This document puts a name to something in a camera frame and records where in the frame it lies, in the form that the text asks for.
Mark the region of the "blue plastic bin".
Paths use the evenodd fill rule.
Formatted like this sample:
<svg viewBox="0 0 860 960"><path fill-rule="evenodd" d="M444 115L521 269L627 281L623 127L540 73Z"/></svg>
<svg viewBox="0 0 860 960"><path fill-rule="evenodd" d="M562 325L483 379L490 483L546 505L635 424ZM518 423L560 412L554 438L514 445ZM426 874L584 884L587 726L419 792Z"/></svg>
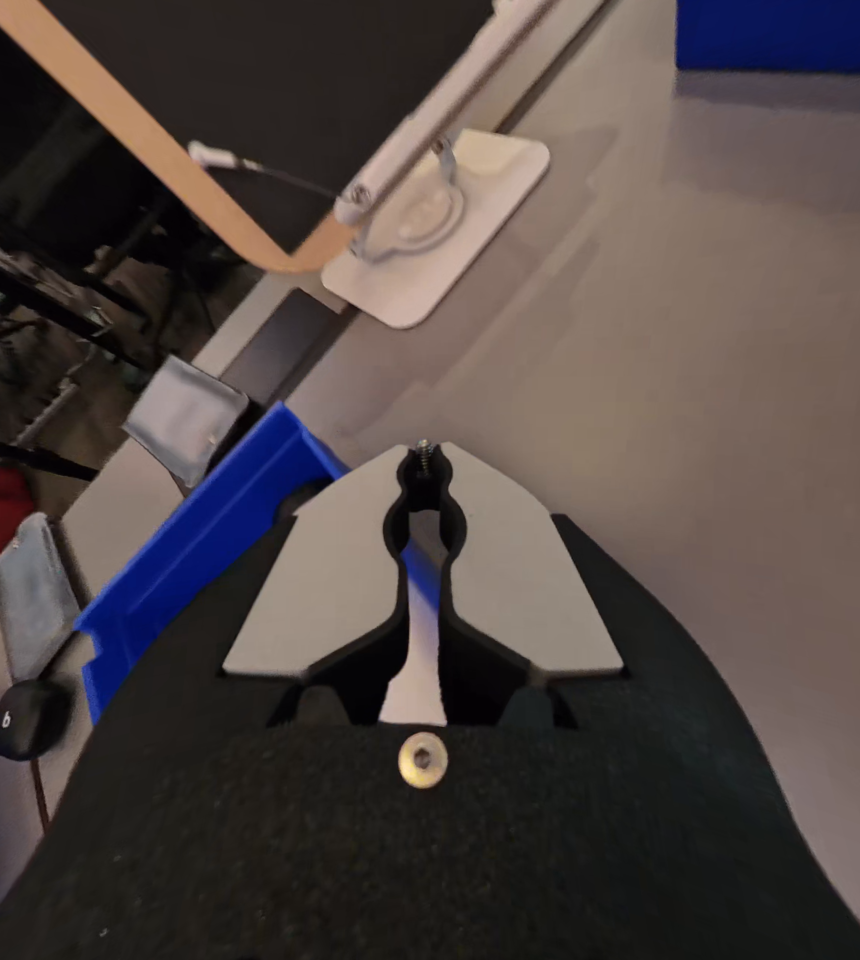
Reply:
<svg viewBox="0 0 860 960"><path fill-rule="evenodd" d="M676 67L860 75L860 1L678 1Z"/></svg>
<svg viewBox="0 0 860 960"><path fill-rule="evenodd" d="M81 670L92 721L163 629L271 529L287 496L345 472L284 404L264 414L76 619L95 649Z"/></svg>

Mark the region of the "grey padded pouch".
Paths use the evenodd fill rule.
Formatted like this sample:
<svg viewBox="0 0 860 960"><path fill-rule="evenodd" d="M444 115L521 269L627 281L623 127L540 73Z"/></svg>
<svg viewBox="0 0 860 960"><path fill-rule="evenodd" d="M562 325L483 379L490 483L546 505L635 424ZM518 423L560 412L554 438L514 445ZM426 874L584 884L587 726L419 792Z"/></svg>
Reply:
<svg viewBox="0 0 860 960"><path fill-rule="evenodd" d="M192 490L250 404L244 392L169 356L134 403L123 430Z"/></svg>

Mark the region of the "grey flat case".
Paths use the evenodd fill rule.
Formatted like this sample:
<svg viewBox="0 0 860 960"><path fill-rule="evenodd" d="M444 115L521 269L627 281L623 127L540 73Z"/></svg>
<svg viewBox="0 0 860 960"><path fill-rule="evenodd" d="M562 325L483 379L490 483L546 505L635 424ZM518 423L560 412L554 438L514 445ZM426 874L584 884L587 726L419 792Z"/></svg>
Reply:
<svg viewBox="0 0 860 960"><path fill-rule="evenodd" d="M80 611L53 525L34 512L0 553L0 628L15 682L40 678L72 636Z"/></svg>

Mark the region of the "black earbud case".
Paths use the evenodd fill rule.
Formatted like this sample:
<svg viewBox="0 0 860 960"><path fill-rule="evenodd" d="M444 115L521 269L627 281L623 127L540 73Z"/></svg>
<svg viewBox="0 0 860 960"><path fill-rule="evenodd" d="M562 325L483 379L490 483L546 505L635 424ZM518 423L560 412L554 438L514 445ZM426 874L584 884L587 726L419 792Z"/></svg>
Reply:
<svg viewBox="0 0 860 960"><path fill-rule="evenodd" d="M52 678L14 683L0 699L0 758L39 759L63 738L72 710L71 691Z"/></svg>

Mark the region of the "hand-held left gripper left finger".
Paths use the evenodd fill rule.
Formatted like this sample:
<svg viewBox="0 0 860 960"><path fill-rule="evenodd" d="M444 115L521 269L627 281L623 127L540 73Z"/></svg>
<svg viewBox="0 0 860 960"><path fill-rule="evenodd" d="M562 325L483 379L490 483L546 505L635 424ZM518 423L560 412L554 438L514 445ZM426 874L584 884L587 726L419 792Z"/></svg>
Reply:
<svg viewBox="0 0 860 960"><path fill-rule="evenodd" d="M314 667L385 624L400 595L388 514L400 500L399 444L299 507L223 663L227 675L308 679Z"/></svg>

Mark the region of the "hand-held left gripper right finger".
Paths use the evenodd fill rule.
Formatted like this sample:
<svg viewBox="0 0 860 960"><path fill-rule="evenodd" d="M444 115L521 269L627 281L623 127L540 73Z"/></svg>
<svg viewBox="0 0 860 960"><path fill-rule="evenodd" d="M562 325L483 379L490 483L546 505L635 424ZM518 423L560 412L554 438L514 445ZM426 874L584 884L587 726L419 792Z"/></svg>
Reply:
<svg viewBox="0 0 860 960"><path fill-rule="evenodd" d="M446 441L445 504L460 626L518 656L542 679L620 673L623 658L550 511L527 488Z"/></svg>

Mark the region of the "black knob screw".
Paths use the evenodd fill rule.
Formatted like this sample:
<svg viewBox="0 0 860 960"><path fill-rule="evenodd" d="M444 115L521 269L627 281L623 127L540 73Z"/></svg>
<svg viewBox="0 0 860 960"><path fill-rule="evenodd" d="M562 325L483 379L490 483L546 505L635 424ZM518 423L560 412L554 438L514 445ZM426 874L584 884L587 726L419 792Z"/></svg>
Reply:
<svg viewBox="0 0 860 960"><path fill-rule="evenodd" d="M404 470L408 511L411 514L440 510L444 478L437 466L436 444L426 438L420 439Z"/></svg>

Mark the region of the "black board with wooden rim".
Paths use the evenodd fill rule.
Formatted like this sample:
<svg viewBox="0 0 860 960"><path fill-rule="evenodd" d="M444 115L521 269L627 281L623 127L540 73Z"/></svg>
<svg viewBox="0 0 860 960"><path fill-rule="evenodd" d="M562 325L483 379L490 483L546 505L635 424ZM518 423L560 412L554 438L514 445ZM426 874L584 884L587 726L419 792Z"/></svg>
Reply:
<svg viewBox="0 0 860 960"><path fill-rule="evenodd" d="M0 72L68 97L244 260L322 270L336 198L494 17L492 2L0 2Z"/></svg>

